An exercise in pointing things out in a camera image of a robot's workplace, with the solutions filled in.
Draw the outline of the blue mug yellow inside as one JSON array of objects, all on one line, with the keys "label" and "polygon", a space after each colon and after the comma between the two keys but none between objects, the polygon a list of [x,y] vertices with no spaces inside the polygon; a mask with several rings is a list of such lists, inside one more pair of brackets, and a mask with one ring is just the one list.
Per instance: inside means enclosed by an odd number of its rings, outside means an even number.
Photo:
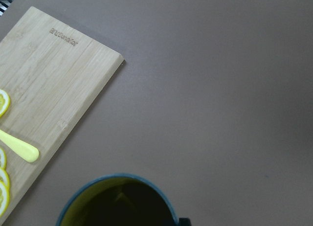
[{"label": "blue mug yellow inside", "polygon": [[166,195],[143,177],[118,173],[96,178],[76,191],[58,226],[189,226]]}]

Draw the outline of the lemon slice row middle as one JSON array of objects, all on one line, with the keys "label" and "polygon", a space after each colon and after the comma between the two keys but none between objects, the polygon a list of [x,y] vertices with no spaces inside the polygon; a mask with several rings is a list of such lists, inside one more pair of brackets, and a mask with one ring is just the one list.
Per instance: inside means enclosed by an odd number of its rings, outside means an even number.
[{"label": "lemon slice row middle", "polygon": [[0,181],[9,189],[10,188],[10,178],[7,171],[3,168],[0,168]]}]

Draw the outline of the lemon slice on knife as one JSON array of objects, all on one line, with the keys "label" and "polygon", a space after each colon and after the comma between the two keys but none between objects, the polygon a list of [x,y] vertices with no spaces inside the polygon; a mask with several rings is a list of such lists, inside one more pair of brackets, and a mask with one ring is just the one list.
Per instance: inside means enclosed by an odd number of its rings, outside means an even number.
[{"label": "lemon slice on knife", "polygon": [[0,117],[2,117],[10,106],[10,96],[8,93],[0,89]]}]

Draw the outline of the bamboo cutting board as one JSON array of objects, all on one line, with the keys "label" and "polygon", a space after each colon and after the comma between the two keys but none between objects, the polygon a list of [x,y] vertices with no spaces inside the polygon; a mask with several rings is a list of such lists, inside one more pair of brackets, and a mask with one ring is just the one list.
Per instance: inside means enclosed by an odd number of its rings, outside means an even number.
[{"label": "bamboo cutting board", "polygon": [[0,43],[0,87],[11,99],[0,128],[39,150],[29,163],[7,155],[4,222],[123,62],[120,53],[30,7]]}]

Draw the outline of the lemon slice row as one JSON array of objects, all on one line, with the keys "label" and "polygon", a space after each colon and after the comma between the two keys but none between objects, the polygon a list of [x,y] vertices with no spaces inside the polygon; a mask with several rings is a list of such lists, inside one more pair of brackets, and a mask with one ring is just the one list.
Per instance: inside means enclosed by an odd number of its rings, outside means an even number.
[{"label": "lemon slice row", "polygon": [[10,188],[10,178],[7,171],[3,168],[0,168],[0,181],[9,189]]},{"label": "lemon slice row", "polygon": [[0,216],[2,216],[9,205],[10,193],[8,187],[1,181],[0,182]]}]

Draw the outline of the lemon slice row outer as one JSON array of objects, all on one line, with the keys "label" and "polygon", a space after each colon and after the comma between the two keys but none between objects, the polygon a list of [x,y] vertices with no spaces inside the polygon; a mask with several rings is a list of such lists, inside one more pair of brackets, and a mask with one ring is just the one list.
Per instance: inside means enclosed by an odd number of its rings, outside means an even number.
[{"label": "lemon slice row outer", "polygon": [[10,193],[8,187],[1,181],[0,182],[0,216],[2,216],[9,205]]}]

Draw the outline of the yellow plastic knife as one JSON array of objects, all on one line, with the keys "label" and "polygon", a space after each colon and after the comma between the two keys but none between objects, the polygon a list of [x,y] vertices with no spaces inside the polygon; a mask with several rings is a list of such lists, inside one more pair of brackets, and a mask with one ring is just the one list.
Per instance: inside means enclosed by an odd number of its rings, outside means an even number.
[{"label": "yellow plastic knife", "polygon": [[0,131],[0,140],[18,156],[27,162],[35,162],[39,158],[39,150],[4,131]]}]

